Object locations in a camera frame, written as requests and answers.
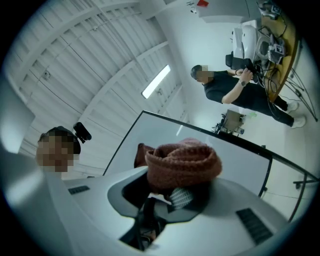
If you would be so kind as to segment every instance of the wristwatch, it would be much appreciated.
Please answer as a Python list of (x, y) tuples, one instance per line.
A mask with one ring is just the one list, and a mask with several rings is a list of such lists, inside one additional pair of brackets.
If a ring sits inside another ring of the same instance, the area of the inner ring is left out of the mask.
[(247, 85), (247, 83), (245, 81), (241, 81), (240, 84), (245, 87)]

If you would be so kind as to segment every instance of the wooden table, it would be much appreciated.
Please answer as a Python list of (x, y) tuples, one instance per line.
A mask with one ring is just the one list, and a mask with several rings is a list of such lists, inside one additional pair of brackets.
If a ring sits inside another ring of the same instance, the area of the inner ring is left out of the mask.
[(286, 24), (286, 30), (282, 35), (286, 56), (282, 59), (281, 64), (270, 64), (269, 69), (273, 69), (274, 67), (276, 67), (279, 70), (278, 72), (276, 72), (275, 70), (269, 70), (266, 72), (265, 76), (267, 78), (270, 78), (274, 83), (269, 82), (267, 78), (264, 80), (271, 102), (275, 101), (289, 76), (290, 70), (295, 61), (299, 41), (295, 25), (284, 13), (282, 13), (281, 15), (283, 19), (279, 17), (277, 20), (272, 20), (269, 17), (264, 16), (261, 18), (262, 27), (268, 27), (276, 37), (281, 35)]

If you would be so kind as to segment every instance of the black pants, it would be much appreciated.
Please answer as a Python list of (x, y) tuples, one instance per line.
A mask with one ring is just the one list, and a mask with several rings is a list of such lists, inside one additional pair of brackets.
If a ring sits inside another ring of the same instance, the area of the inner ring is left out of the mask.
[(268, 103), (267, 95), (264, 93), (264, 96), (254, 98), (251, 110), (273, 117), (274, 120), (291, 127), (294, 123), (294, 118), (284, 112), (287, 111), (288, 108), (287, 102), (278, 96), (274, 101), (274, 105), (270, 102)]

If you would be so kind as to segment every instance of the black t-shirt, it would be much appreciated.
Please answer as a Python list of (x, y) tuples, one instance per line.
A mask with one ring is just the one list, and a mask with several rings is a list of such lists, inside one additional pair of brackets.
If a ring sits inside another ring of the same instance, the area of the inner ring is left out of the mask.
[[(230, 92), (238, 83), (239, 78), (228, 75), (227, 71), (215, 71), (213, 80), (203, 85), (206, 97), (209, 100), (222, 103), (222, 98)], [(256, 97), (265, 98), (266, 92), (258, 84), (248, 83), (242, 90), (240, 96), (232, 104), (250, 109)]]

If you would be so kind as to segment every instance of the white wall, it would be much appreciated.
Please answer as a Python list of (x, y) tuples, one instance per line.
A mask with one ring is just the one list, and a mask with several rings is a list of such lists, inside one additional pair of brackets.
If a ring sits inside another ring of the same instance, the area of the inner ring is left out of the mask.
[(232, 30), (237, 23), (205, 23), (185, 4), (162, 11), (156, 16), (173, 52), (179, 68), (187, 100), (190, 123), (210, 130), (233, 105), (222, 105), (208, 100), (203, 86), (190, 76), (195, 65), (208, 65), (210, 70), (221, 71), (225, 56), (232, 51)]

